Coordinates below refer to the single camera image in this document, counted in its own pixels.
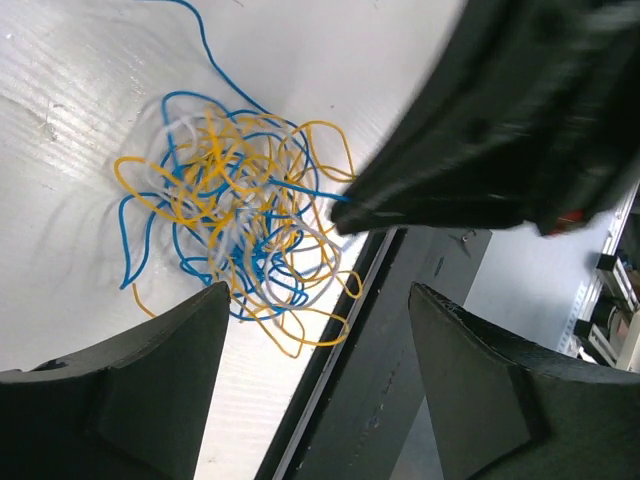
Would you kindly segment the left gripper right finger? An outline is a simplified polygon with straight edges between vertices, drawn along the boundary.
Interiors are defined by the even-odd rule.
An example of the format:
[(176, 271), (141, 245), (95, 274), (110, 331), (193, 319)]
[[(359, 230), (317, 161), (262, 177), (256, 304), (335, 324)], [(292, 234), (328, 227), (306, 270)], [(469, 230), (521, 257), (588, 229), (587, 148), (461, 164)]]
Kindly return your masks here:
[(424, 284), (408, 306), (445, 478), (638, 478), (638, 374), (542, 347)]

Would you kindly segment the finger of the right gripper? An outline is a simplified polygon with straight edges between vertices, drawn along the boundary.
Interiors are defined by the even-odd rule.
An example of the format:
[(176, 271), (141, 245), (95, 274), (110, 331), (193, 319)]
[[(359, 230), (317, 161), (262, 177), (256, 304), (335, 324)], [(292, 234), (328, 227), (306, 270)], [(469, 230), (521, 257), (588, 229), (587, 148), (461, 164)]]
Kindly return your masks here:
[(508, 229), (545, 215), (534, 188), (532, 146), (544, 97), (429, 89), (336, 202), (341, 234), (403, 225)]

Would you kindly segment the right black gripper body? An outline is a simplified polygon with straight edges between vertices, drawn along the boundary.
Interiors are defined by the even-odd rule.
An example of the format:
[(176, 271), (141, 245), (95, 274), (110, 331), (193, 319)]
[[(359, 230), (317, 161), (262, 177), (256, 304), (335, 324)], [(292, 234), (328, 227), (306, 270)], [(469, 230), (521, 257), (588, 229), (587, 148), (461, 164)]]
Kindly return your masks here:
[(468, 1), (448, 49), (466, 61), (453, 94), (543, 95), (541, 234), (583, 227), (637, 179), (637, 2)]

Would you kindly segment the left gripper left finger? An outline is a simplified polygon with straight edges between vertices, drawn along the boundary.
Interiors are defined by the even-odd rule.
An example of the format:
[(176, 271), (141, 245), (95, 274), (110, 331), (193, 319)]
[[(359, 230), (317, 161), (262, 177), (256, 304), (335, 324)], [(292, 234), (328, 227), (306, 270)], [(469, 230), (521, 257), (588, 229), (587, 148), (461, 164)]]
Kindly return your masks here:
[(193, 478), (229, 313), (219, 282), (91, 347), (2, 372), (2, 478)]

